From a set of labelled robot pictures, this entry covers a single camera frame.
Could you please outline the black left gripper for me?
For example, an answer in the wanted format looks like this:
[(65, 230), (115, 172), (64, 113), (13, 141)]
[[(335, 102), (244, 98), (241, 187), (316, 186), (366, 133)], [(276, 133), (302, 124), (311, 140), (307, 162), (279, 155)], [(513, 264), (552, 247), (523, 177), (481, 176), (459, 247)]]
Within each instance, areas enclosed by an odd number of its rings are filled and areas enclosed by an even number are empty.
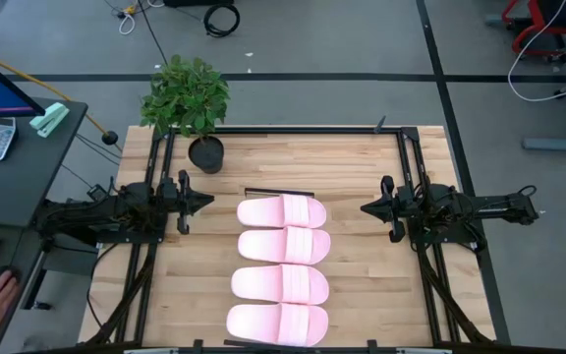
[(189, 234), (190, 227), (187, 221), (189, 197), (189, 214), (195, 214), (202, 208), (214, 202), (214, 197), (209, 194), (190, 190), (190, 177), (186, 170), (180, 170), (178, 183), (171, 177), (162, 177), (159, 183), (160, 199), (168, 212), (178, 212), (177, 229), (181, 234)]

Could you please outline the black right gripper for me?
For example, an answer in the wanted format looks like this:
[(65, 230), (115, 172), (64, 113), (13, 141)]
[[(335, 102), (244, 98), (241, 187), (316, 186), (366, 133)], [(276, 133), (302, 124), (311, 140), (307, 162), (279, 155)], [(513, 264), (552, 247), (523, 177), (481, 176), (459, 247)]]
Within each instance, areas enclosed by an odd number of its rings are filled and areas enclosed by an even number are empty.
[(381, 179), (382, 197), (376, 201), (361, 206), (361, 211), (371, 215), (384, 223), (390, 223), (389, 232), (391, 242), (400, 242), (406, 236), (405, 224), (402, 218), (415, 214), (413, 190), (407, 186), (396, 187), (393, 178), (385, 175)]

